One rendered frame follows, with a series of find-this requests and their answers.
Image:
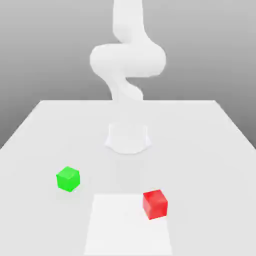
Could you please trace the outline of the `small red cube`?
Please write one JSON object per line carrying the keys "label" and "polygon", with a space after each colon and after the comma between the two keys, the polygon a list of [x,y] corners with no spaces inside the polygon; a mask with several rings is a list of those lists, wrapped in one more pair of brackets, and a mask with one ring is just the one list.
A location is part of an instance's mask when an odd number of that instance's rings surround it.
{"label": "small red cube", "polygon": [[165,217],[168,201],[160,189],[143,193],[142,206],[149,220]]}

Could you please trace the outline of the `small green cube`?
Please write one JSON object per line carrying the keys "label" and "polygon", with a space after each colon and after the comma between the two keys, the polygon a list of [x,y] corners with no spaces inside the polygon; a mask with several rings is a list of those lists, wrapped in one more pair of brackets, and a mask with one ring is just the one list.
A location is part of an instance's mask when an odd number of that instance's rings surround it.
{"label": "small green cube", "polygon": [[72,192],[80,185],[80,172],[72,167],[66,166],[56,174],[56,182],[59,189]]}

